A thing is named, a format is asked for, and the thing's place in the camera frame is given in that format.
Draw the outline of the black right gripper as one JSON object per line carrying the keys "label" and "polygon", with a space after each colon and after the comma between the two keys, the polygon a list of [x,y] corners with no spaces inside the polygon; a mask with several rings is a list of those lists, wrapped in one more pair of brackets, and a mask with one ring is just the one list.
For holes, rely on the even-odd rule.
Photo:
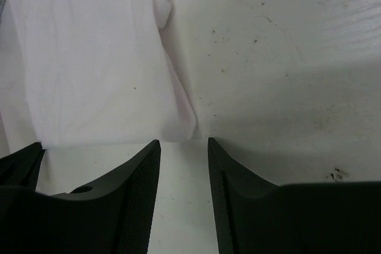
{"label": "black right gripper", "polygon": [[1,158],[2,253],[146,253],[160,174],[157,140],[70,193],[36,191],[45,150]]}

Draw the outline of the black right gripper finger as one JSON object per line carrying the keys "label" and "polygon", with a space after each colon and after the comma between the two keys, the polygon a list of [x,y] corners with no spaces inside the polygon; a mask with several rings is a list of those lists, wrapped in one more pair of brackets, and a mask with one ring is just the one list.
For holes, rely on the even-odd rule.
{"label": "black right gripper finger", "polygon": [[208,140],[220,253],[379,253],[380,183],[277,186]]}

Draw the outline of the white tank top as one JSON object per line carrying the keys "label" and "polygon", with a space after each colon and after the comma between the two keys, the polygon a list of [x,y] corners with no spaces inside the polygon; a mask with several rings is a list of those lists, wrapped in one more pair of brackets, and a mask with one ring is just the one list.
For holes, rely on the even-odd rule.
{"label": "white tank top", "polygon": [[195,114],[162,45],[166,0],[7,0],[45,148],[182,142]]}

